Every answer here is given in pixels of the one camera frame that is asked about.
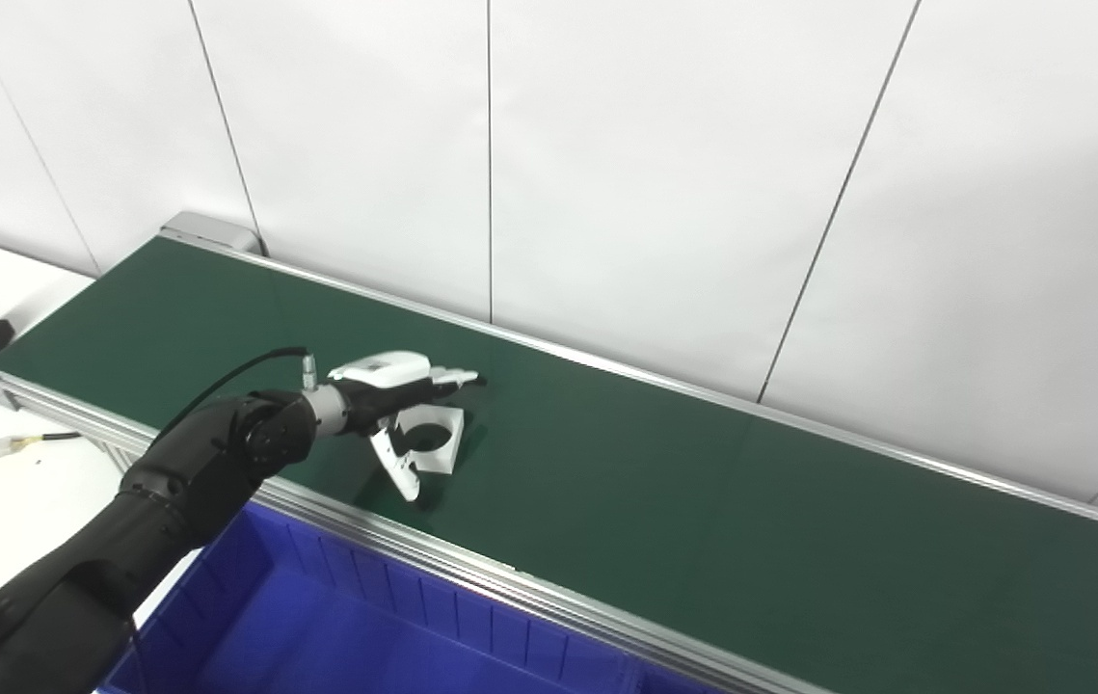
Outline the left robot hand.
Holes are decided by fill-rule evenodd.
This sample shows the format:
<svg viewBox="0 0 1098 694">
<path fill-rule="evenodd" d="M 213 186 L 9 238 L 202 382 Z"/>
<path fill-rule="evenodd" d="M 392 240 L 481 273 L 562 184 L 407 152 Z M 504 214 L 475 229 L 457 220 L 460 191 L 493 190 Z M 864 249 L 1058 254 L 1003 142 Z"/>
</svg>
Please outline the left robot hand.
<svg viewBox="0 0 1098 694">
<path fill-rule="evenodd" d="M 444 399 L 486 379 L 430 363 L 421 352 L 377 352 L 333 369 L 305 390 L 317 438 L 355 435 L 371 444 L 400 496 L 421 501 L 421 474 L 452 474 L 464 434 L 464 408 Z"/>
</svg>

